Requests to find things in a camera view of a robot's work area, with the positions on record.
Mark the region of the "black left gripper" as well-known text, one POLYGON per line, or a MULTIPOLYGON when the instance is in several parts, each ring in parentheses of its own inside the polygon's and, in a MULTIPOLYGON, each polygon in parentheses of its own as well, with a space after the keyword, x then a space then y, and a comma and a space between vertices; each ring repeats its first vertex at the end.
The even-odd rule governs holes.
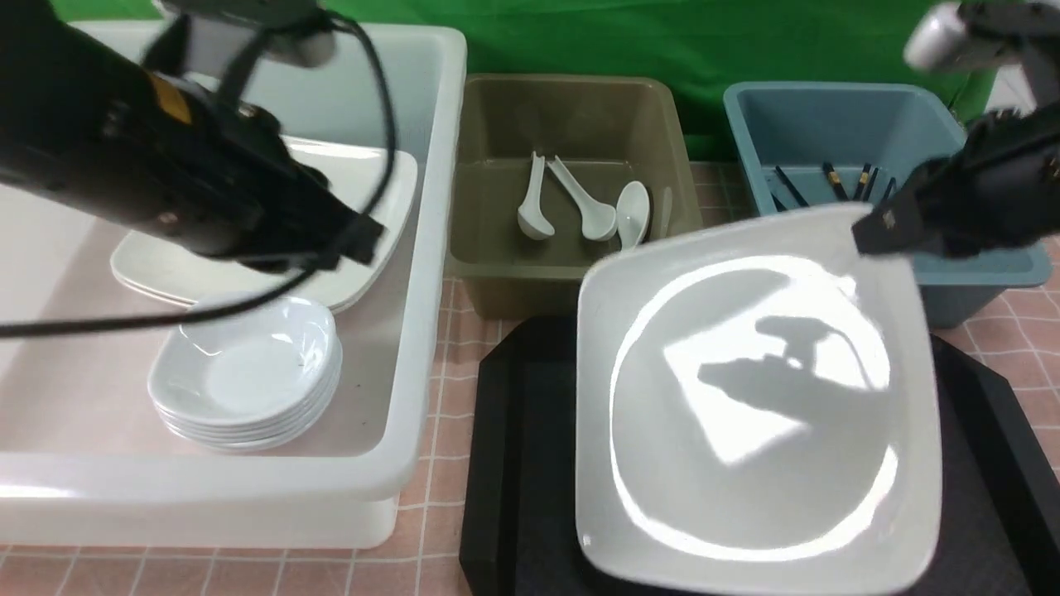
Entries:
POLYGON ((166 189, 159 235, 196 255, 260 271, 368 265, 383 227, 373 212, 381 175, 361 208, 332 192, 321 170, 304 165, 261 107, 222 107, 157 136, 157 177, 166 189))

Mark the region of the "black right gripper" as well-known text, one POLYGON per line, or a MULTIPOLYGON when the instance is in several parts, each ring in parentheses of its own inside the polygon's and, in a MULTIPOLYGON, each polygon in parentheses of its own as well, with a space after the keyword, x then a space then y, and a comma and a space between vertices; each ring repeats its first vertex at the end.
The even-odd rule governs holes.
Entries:
POLYGON ((1044 236, 1044 166, 935 160, 851 227, 859 255, 975 257, 1044 236))

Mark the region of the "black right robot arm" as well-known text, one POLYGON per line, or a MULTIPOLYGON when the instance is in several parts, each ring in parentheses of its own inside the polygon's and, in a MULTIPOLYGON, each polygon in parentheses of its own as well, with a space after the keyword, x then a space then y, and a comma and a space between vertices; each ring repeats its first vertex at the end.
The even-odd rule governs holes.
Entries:
POLYGON ((977 118, 962 150, 915 166, 853 223, 860 255, 970 259, 1026 248, 1059 229, 1058 106, 977 118))

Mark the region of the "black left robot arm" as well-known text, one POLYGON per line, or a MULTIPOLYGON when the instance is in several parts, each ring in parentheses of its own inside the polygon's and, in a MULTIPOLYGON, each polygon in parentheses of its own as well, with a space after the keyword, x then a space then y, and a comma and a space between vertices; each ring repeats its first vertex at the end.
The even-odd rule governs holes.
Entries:
POLYGON ((374 260, 383 225, 296 161, 243 99, 258 63, 335 53, 318 1, 164 1, 132 60, 49 1, 2 4, 2 181, 186 252, 267 274, 374 260))

